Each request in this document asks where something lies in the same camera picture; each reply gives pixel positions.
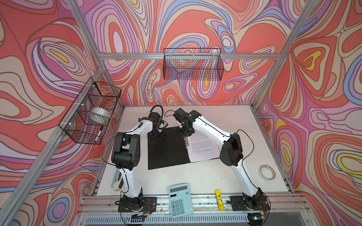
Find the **black file folder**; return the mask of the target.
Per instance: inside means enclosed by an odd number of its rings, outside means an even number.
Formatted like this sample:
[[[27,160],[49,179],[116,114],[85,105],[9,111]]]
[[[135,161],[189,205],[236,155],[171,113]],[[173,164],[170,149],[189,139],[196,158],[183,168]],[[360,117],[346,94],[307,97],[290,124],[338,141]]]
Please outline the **black file folder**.
[[[191,163],[185,138],[180,138],[177,127],[166,128],[165,142],[148,140],[148,169],[160,169]]]

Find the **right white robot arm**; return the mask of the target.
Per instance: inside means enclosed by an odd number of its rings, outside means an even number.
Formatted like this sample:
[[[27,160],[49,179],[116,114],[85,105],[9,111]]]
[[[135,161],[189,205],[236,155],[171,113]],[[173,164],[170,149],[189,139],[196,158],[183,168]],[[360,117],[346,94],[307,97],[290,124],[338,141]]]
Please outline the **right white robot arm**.
[[[256,186],[246,167],[240,135],[237,132],[228,133],[218,128],[195,110],[188,113],[179,108],[173,113],[173,117],[179,125],[177,129],[179,137],[187,138],[195,131],[199,131],[217,144],[221,162],[231,167],[243,187],[243,200],[246,207],[255,210],[265,194],[260,187]]]

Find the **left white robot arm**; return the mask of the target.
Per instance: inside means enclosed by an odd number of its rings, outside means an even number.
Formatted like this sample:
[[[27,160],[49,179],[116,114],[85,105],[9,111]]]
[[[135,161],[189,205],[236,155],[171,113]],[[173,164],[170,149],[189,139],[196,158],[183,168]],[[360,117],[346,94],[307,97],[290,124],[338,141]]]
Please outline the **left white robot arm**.
[[[138,124],[129,131],[116,134],[111,161],[121,173],[124,181],[123,195],[126,202],[135,205],[143,203],[142,187],[133,171],[140,162],[141,140],[147,137],[151,141],[163,143],[165,135],[161,127],[167,125],[162,115],[150,112],[147,117],[140,118]]]

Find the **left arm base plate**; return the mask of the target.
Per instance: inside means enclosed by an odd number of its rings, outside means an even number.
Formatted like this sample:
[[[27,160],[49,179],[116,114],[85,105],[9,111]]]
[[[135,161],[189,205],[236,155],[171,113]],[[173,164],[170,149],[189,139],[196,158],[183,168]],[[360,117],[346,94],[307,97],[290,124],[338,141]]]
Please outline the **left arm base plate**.
[[[144,212],[153,213],[156,211],[157,197],[141,197],[130,198],[121,197],[120,200],[115,201],[115,205],[118,206],[118,212]]]

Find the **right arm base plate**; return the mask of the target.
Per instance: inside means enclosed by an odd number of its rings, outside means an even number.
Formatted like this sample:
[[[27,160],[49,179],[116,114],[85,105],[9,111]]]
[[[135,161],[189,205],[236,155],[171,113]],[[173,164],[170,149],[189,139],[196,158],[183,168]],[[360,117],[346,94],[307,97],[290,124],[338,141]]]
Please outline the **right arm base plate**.
[[[233,211],[269,211],[270,202],[265,195],[257,201],[254,198],[244,196],[230,196],[228,203],[232,206]]]

